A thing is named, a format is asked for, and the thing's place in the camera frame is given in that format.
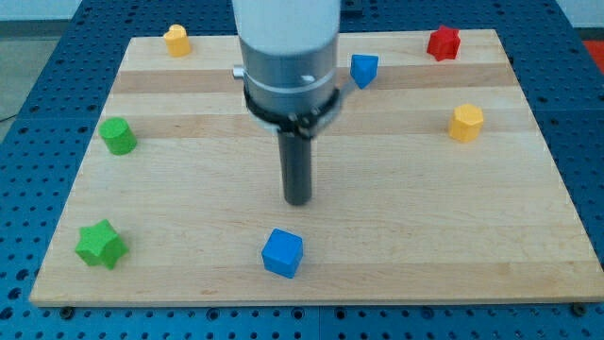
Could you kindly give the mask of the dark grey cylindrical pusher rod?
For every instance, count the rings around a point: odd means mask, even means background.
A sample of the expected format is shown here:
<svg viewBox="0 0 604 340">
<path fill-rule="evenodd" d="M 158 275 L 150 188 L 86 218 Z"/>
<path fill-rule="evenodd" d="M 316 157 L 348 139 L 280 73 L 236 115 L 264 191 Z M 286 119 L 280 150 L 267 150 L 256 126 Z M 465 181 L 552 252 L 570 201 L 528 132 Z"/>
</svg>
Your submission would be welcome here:
<svg viewBox="0 0 604 340">
<path fill-rule="evenodd" d="M 305 205 L 312 194 L 310 140 L 279 133 L 278 146 L 284 198 L 290 205 Z"/>
</svg>

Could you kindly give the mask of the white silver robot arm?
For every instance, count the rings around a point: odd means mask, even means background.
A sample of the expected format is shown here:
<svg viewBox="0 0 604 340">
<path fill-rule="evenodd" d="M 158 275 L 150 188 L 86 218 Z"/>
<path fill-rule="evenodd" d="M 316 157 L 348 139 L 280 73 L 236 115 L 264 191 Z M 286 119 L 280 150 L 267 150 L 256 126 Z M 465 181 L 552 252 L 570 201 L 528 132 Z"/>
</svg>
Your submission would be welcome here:
<svg viewBox="0 0 604 340">
<path fill-rule="evenodd" d="M 339 113 L 339 0 L 233 0 L 248 111 L 277 134 L 285 200 L 312 196 L 311 141 Z"/>
</svg>

